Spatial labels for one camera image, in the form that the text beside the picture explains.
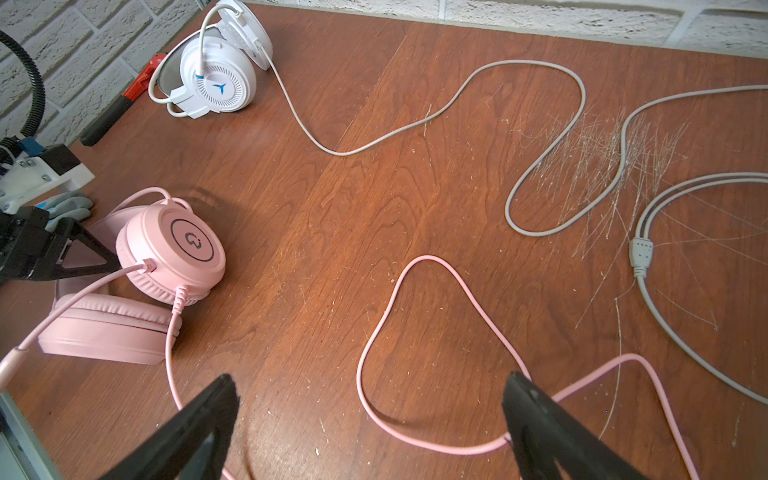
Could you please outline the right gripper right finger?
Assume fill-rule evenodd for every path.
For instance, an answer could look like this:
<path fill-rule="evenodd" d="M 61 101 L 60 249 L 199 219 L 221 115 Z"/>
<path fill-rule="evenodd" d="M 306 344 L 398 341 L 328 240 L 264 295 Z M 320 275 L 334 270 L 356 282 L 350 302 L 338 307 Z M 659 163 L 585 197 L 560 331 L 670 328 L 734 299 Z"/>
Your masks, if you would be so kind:
<path fill-rule="evenodd" d="M 642 479 L 520 372 L 506 380 L 502 409 L 524 479 Z"/>

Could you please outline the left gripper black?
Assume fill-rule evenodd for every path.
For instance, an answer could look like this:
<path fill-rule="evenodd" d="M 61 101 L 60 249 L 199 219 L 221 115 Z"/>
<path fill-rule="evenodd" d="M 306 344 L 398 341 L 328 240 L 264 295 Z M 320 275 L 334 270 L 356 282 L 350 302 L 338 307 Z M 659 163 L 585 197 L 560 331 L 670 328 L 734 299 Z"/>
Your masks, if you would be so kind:
<path fill-rule="evenodd" d="M 120 269 L 117 255 L 79 221 L 60 220 L 45 229 L 50 214 L 22 207 L 1 213 L 1 283 L 10 280 L 52 281 L 103 275 Z"/>

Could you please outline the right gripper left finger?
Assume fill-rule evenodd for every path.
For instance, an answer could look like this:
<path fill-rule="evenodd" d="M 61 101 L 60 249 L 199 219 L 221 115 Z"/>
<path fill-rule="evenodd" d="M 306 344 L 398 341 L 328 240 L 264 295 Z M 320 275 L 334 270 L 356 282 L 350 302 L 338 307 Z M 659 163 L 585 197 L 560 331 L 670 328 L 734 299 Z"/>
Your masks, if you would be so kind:
<path fill-rule="evenodd" d="M 219 479 L 239 409 L 236 384 L 222 374 L 104 479 Z"/>

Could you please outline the pink headphones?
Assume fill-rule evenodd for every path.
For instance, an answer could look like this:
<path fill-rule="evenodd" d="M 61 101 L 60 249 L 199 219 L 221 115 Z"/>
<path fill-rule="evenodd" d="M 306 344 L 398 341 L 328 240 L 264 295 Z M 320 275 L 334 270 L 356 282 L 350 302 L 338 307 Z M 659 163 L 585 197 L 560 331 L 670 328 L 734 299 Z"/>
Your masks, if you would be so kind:
<path fill-rule="evenodd" d="M 96 221 L 90 233 L 113 249 L 121 267 L 149 262 L 128 280 L 151 303 L 111 295 L 106 286 L 66 309 L 38 338 L 46 354 L 155 365 L 164 358 L 178 287 L 185 303 L 204 299 L 223 278 L 226 255 L 214 231 L 183 199 L 160 187 L 142 189 Z"/>

